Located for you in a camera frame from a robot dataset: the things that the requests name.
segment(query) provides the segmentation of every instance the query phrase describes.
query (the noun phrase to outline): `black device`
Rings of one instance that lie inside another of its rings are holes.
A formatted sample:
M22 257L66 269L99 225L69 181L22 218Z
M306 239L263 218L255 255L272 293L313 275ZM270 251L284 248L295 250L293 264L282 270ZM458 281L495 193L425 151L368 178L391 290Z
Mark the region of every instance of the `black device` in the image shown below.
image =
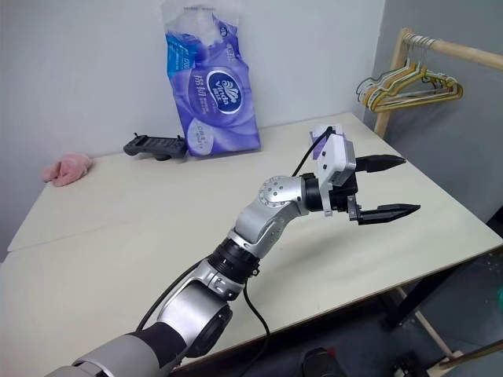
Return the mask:
M187 153L187 143L183 137L150 137L134 133L134 139L124 145L124 152L129 156L138 153L152 153L157 161L183 159Z

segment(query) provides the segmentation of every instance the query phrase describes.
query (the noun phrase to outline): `clothes hanger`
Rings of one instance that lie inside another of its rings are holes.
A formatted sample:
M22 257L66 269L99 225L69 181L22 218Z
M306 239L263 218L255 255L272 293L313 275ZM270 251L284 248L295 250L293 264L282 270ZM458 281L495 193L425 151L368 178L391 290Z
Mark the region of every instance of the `clothes hanger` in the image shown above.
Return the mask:
M405 101L399 101L396 104L393 103L386 103L384 102L383 104L378 104L374 108L375 113L379 112L389 112L391 110L397 110L399 108L409 108L412 106L419 106L422 104L434 104L436 102L444 102L444 101L452 101L452 100L457 100L461 97L463 97L463 86L461 84L456 84L453 86L453 91L449 93L441 93L441 94L436 94L428 97L420 97L417 99L410 99L410 100L405 100Z
M420 44L419 41L426 40L428 38L425 37L419 37L416 35L413 35L409 33L406 35L407 38L417 38L417 44ZM400 71L396 71L394 74L389 75L386 79L382 80L380 84L376 84L375 86L369 88L365 92L365 96L363 97L363 104L367 107L369 107L369 103L372 99L374 99L381 91L386 91L391 88L391 86L396 85L397 83L401 82L402 80L409 79L411 77L414 77L415 75L420 74L420 65L415 63L411 59L410 55L413 55L413 47L415 46L414 43L407 44L409 48L407 49L407 60L406 60L406 67L405 69L402 69Z
M374 79L372 77L369 77L369 78L363 80L362 82L360 82L360 84L356 88L356 94L358 95L358 101L363 102L365 104L364 98L365 98L367 91L370 88L372 88L374 86L382 86L384 84L384 82L387 81L393 75L399 75L399 74L403 73L404 71L409 70L410 63L411 63L411 60L409 59L409 53L412 48L413 47L411 47L410 45L407 45L407 59L406 59L405 65L403 67L397 68L397 69L392 69L390 71L384 72L383 74L381 74L379 76L378 79Z
M434 42L434 40L429 38L411 37L410 35L406 35L404 38L411 38L411 42L424 46L424 54L428 47ZM418 79L422 81L423 79L427 79L426 82L437 82L440 84L440 87L411 93L399 93L401 89L416 82ZM424 67L418 76L410 76L407 79L398 80L398 82L394 83L388 90L381 90L369 100L369 108L373 112L386 112L397 108L407 108L420 104L456 100L462 96L463 87L455 78L443 73L435 73L426 70Z

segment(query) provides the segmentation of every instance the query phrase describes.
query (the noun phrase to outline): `purple tissue package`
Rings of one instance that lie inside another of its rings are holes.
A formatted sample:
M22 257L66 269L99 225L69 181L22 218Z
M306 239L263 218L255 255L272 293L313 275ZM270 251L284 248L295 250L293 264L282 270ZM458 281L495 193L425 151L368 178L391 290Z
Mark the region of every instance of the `purple tissue package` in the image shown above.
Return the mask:
M218 18L214 5L171 0L163 8L164 15L176 15L172 20L163 16L167 75L193 156L260 147L237 19L231 24Z

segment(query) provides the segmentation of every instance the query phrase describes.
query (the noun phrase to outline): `table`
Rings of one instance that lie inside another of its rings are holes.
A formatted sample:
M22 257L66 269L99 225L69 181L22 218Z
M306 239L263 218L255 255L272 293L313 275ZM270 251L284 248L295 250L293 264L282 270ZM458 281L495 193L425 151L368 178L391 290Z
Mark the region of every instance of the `table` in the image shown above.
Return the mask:
M184 163L107 156L74 185L47 185L0 269L0 374L44 375L131 331L181 271L214 250L263 181L292 172L320 123L343 124L357 156L396 154L342 114L261 130L261 152ZM249 284L272 331L501 245L410 163L358 173L358 186L364 209L422 207L382 225L357 226L347 214L293 221ZM231 307L212 352L263 333L242 297Z

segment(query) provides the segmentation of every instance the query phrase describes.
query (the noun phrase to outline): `pink towel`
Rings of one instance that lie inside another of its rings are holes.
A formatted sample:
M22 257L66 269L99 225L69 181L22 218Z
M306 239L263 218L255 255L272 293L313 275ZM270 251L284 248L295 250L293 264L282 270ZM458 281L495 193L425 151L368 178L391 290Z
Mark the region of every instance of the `pink towel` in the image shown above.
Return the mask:
M81 153L68 153L50 167L42 169L44 182L52 181L55 186L65 186L87 174L93 161Z

